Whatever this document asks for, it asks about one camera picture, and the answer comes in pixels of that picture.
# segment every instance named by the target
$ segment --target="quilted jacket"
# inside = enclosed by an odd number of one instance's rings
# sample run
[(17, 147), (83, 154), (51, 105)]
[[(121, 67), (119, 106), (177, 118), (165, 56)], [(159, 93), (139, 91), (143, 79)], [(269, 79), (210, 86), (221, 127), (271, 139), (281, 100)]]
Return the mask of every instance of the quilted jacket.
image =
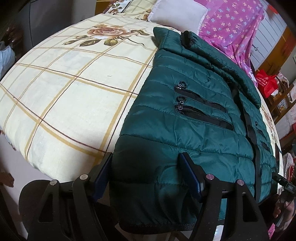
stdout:
[[(177, 164), (187, 152), (220, 180), (242, 179), (257, 202), (276, 170), (251, 79), (194, 33), (154, 28), (159, 50), (112, 160), (110, 201), (125, 231), (192, 230), (200, 210)], [(224, 219), (226, 200), (219, 219)]]

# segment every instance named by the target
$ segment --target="wall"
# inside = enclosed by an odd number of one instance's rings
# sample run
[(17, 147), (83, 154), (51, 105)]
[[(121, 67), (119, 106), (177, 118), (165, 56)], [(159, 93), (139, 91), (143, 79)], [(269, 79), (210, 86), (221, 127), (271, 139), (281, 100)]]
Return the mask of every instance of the wall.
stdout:
[(96, 0), (73, 0), (72, 24), (94, 16)]
[(255, 70), (271, 53), (287, 26), (279, 14), (273, 13), (268, 8), (268, 3), (265, 0), (260, 1), (264, 6), (265, 18), (261, 21), (254, 38), (253, 45), (258, 48), (258, 51), (255, 51), (254, 47), (251, 50), (252, 55), (250, 59)]
[(292, 51), (289, 58), (283, 64), (281, 68), (281, 73), (292, 83), (296, 79), (296, 63), (293, 59), (293, 56), (296, 54), (296, 47)]

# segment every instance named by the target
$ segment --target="pink floral fabric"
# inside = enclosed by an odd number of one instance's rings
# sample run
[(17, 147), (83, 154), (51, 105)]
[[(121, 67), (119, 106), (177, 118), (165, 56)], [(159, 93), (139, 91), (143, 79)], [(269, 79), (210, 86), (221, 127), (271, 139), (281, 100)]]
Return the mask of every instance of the pink floral fabric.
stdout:
[(260, 0), (194, 0), (208, 8), (199, 36), (226, 54), (253, 80), (251, 47), (264, 9)]

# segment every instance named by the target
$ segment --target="white pillow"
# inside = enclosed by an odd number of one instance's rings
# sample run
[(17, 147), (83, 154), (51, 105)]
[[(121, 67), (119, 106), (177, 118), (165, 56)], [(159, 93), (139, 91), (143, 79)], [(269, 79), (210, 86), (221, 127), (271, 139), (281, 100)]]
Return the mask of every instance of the white pillow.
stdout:
[(194, 0), (158, 0), (148, 21), (198, 35), (208, 9)]

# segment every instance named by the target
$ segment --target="white slatted headboard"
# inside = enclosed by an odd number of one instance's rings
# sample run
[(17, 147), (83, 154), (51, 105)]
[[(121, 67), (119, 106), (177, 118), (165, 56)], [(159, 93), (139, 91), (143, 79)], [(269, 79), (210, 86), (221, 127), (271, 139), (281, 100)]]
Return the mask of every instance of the white slatted headboard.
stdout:
[(274, 49), (287, 26), (279, 14), (273, 13), (268, 8), (268, 3), (265, 0), (260, 1), (264, 6), (265, 18), (260, 23), (253, 42), (253, 45), (258, 48), (258, 51), (255, 51), (254, 47), (251, 50), (250, 59), (255, 70), (259, 68)]

